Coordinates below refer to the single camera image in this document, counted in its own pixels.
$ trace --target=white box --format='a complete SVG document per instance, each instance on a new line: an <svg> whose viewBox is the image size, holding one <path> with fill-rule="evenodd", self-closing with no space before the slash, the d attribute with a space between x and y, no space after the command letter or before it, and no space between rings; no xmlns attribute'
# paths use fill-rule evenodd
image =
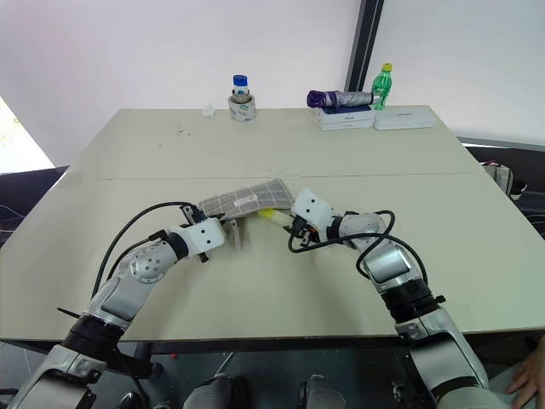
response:
<svg viewBox="0 0 545 409"><path fill-rule="evenodd" d="M334 124L320 124L321 130L353 130L356 128L370 128L375 119L365 119L362 121L337 122Z"/></svg>
<svg viewBox="0 0 545 409"><path fill-rule="evenodd" d="M357 107L339 108L339 113L327 113L323 108L318 109L318 121L320 124L338 124L341 122L364 121L375 118L376 111L370 108L367 111L355 111Z"/></svg>
<svg viewBox="0 0 545 409"><path fill-rule="evenodd" d="M430 128L435 121L435 115L426 107L387 108L376 113L375 128L378 130Z"/></svg>

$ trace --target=white table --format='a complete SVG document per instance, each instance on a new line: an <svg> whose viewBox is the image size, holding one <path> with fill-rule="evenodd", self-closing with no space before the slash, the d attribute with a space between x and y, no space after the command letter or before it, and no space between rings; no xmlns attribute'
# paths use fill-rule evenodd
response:
<svg viewBox="0 0 545 409"><path fill-rule="evenodd" d="M55 308L82 310L107 246L139 210L273 176L338 210L394 210L394 234L419 252L462 331L543 326L545 245L440 121L323 133L310 110L263 110L249 124L222 111L123 110L0 251L0 338L62 339L73 320ZM176 209L150 214L112 259L180 222ZM394 334L382 300L355 273L355 252L291 254L287 233L258 217L243 222L243 235L242 251L228 242L210 262L172 268L124 339Z"/></svg>

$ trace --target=roll of tape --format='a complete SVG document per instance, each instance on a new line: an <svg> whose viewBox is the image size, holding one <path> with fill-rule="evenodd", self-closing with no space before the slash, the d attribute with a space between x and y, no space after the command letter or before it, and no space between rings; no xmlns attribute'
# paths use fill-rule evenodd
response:
<svg viewBox="0 0 545 409"><path fill-rule="evenodd" d="M244 104L237 103L232 96L227 101L231 110L231 117L240 122L248 122L255 118L255 98L250 94L250 100Z"/></svg>

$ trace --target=bottle cap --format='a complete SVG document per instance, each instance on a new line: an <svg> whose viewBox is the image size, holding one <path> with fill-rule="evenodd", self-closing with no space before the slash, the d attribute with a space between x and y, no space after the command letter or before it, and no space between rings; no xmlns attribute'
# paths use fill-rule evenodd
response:
<svg viewBox="0 0 545 409"><path fill-rule="evenodd" d="M232 77L232 83L239 87L248 86L248 77L245 75L235 75Z"/></svg>

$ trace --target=robotic arm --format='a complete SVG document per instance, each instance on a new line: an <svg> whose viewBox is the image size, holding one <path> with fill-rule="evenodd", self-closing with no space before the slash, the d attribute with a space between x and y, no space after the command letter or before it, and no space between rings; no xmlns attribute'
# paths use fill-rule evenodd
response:
<svg viewBox="0 0 545 409"><path fill-rule="evenodd" d="M119 339L143 307L150 291L178 261L225 241L220 222L206 219L188 228L174 226L163 239L130 252L93 297L70 333L55 345L9 409L88 409L95 396L87 387L106 369Z"/></svg>
<svg viewBox="0 0 545 409"><path fill-rule="evenodd" d="M487 389L488 377L477 355L439 306L445 299L433 297L405 247L381 239L380 233L387 230L381 216L353 212L341 216L308 189L301 191L292 213L296 218L291 239L302 237L303 246L362 233L374 235L343 243L367 253L363 269L395 320L397 333L410 345L414 367L439 407L504 407Z"/></svg>

